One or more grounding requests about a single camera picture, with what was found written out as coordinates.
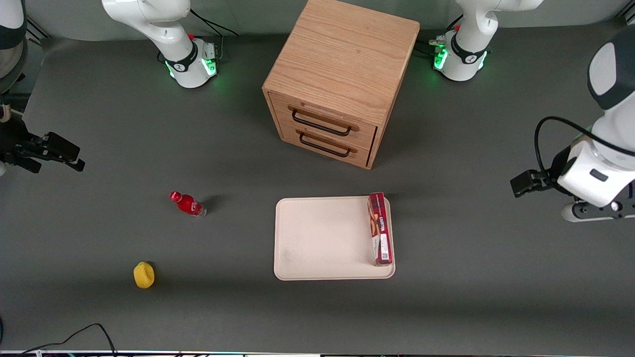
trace wooden cabinet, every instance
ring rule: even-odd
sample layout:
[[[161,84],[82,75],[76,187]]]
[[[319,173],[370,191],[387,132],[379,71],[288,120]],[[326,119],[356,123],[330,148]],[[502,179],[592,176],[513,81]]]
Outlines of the wooden cabinet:
[[[370,169],[419,23],[309,0],[262,90],[285,142]]]

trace green led light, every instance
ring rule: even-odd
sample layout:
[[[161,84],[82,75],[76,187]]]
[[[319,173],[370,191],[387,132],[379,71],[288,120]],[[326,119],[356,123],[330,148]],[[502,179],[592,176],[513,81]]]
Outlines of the green led light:
[[[481,59],[481,64],[478,65],[478,69],[483,68],[483,62],[485,62],[485,57],[487,57],[487,51],[483,54],[483,58]]]
[[[434,57],[434,66],[436,67],[436,69],[443,68],[446,58],[448,58],[448,50],[444,48],[441,50],[441,52],[437,53],[436,57]]]
[[[203,64],[205,71],[207,71],[207,74],[209,74],[210,77],[216,74],[216,62],[214,62],[213,60],[206,60],[205,58],[201,58],[201,63]]]
[[[165,66],[168,68],[168,71],[170,72],[170,77],[174,78],[174,73],[172,73],[172,68],[170,68],[168,61],[165,61]]]

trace yellow sponge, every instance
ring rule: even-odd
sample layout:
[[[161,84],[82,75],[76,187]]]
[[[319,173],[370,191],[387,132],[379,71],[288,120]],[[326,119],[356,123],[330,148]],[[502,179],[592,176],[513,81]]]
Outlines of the yellow sponge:
[[[141,289],[147,289],[154,283],[154,269],[148,262],[137,264],[134,270],[135,283]]]

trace bottle cap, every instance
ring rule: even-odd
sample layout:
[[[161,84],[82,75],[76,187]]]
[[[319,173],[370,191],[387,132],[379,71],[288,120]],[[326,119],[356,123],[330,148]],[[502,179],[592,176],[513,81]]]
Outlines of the bottle cap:
[[[173,192],[170,194],[170,199],[171,199],[172,201],[174,201],[174,202],[179,202],[182,198],[183,198],[183,195],[182,195],[182,194],[180,194],[180,193],[178,193],[178,192],[176,192],[176,191],[173,191]]]

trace red box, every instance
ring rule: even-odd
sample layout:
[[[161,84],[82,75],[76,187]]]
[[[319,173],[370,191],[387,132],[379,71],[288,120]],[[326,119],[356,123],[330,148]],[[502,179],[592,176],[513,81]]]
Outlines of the red box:
[[[391,234],[388,230],[388,216],[382,192],[368,196],[368,213],[373,239],[373,259],[376,266],[392,264]]]

